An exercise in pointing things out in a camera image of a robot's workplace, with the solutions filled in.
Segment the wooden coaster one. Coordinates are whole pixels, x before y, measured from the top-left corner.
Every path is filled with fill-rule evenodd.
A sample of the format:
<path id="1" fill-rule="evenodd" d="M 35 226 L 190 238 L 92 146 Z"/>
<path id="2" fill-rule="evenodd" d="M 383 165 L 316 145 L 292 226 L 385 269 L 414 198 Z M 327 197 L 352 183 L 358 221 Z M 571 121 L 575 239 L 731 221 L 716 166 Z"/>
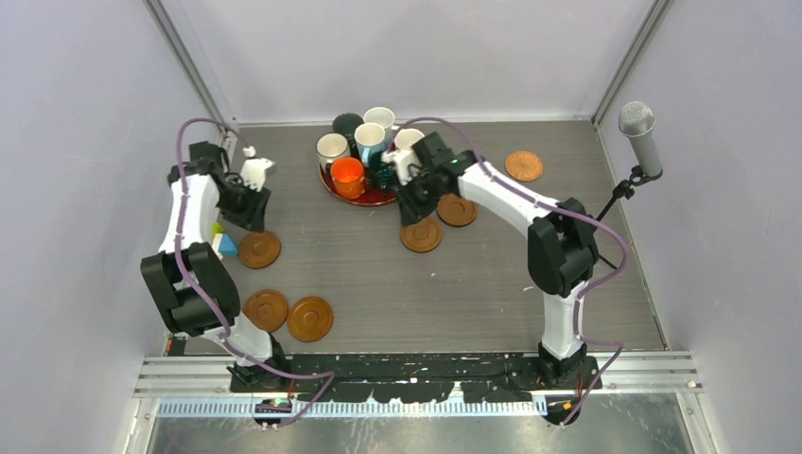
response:
<path id="1" fill-rule="evenodd" d="M 464 227 L 477 218 L 478 205 L 454 194 L 447 194 L 440 198 L 436 213 L 443 223 L 452 227 Z"/>

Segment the wooden coaster two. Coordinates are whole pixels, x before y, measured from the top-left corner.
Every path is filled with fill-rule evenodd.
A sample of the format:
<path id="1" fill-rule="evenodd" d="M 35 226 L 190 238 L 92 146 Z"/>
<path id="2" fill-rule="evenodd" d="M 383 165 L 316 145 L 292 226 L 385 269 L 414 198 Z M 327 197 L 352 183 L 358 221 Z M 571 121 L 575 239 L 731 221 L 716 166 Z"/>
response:
<path id="1" fill-rule="evenodd" d="M 436 249 L 443 238 L 441 224 L 433 218 L 403 226 L 399 230 L 401 243 L 413 253 L 429 253 Z"/>

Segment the dark green mug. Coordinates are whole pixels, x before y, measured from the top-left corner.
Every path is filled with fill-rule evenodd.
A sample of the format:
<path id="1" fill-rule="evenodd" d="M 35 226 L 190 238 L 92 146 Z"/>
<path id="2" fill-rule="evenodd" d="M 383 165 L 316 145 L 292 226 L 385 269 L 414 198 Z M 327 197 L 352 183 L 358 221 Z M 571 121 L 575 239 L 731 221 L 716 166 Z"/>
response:
<path id="1" fill-rule="evenodd" d="M 397 174 L 393 163 L 382 161 L 383 153 L 372 154 L 368 161 L 370 185 L 382 194 L 389 194 L 397 184 Z"/>

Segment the wooden coaster three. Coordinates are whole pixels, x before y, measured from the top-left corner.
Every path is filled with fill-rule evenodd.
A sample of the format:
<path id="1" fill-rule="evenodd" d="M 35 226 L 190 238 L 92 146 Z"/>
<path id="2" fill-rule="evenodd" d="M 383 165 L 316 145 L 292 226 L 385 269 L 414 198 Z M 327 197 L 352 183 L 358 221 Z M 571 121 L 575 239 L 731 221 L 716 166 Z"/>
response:
<path id="1" fill-rule="evenodd" d="M 237 258 L 245 267 L 260 270 L 271 265 L 279 257 L 281 249 L 281 241 L 275 233 L 250 233 L 240 241 Z"/>

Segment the yellow cream mug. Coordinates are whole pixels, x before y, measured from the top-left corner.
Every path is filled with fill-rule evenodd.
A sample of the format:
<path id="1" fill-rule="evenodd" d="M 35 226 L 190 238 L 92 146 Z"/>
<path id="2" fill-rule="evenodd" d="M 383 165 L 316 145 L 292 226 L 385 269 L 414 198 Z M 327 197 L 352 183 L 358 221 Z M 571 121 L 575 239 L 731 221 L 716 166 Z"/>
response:
<path id="1" fill-rule="evenodd" d="M 412 146 L 425 137 L 425 134 L 414 128 L 399 129 L 393 139 L 396 149 L 411 150 Z"/>

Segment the orange black mug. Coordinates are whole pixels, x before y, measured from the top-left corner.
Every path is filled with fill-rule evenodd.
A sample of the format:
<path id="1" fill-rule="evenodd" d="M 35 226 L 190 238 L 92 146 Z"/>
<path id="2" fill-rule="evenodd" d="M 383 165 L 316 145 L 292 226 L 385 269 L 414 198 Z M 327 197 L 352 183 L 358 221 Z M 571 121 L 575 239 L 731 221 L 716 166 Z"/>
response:
<path id="1" fill-rule="evenodd" d="M 336 161 L 330 171 L 335 192 L 347 200 L 355 200 L 365 192 L 365 172 L 362 162 L 353 157 Z"/>

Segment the wooden coaster four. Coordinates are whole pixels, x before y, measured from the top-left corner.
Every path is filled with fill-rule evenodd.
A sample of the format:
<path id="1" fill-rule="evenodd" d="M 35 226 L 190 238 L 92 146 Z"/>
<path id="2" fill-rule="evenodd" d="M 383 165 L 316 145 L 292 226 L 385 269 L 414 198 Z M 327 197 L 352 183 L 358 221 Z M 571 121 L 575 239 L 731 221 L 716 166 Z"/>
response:
<path id="1" fill-rule="evenodd" d="M 289 306 L 287 298 L 281 292 L 262 289 L 247 299 L 242 310 L 257 328 L 273 333 L 284 325 Z"/>

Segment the wooden coaster five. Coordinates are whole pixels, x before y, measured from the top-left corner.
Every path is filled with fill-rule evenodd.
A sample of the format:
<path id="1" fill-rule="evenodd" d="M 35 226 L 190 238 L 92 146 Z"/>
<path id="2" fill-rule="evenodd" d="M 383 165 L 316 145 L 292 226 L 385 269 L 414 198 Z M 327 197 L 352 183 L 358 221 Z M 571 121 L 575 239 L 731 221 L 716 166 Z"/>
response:
<path id="1" fill-rule="evenodd" d="M 288 332 L 297 341 L 315 342 L 323 339 L 334 324 L 331 305 L 321 297 L 306 296 L 289 310 Z"/>

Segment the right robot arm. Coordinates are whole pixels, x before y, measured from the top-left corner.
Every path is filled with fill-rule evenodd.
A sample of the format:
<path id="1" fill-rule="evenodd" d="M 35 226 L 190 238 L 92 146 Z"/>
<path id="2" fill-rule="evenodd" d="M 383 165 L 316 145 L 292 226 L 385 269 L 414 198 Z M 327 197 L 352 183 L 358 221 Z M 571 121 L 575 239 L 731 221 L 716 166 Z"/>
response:
<path id="1" fill-rule="evenodd" d="M 474 151 L 454 153 L 434 132 L 410 149 L 385 151 L 396 174 L 401 222 L 428 217 L 447 195 L 471 201 L 523 235 L 528 273 L 543 293 L 545 326 L 532 364 L 519 382 L 528 389 L 564 388 L 594 368 L 581 337 L 584 292 L 599 260 L 584 206 L 539 195 L 502 175 Z"/>

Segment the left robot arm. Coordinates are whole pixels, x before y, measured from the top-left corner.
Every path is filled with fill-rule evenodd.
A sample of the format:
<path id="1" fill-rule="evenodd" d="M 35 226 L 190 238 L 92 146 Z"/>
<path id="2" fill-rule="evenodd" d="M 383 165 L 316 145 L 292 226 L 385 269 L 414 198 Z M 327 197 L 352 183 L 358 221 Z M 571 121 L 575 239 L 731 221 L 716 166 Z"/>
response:
<path id="1" fill-rule="evenodd" d="M 224 148 L 190 145 L 188 160 L 167 175 L 172 208 L 166 236 L 156 254 L 142 259 L 140 272 L 170 333 L 204 338 L 230 353 L 234 384 L 277 392 L 290 377 L 272 335 L 281 324 L 267 324 L 259 306 L 241 303 L 215 244 L 214 225 L 223 217 L 247 231 L 235 252 L 246 267 L 264 269 L 281 252 L 277 235 L 265 228 L 270 198 L 265 183 L 275 163 L 256 157 L 253 147 L 244 154 L 242 168 L 233 171 Z"/>

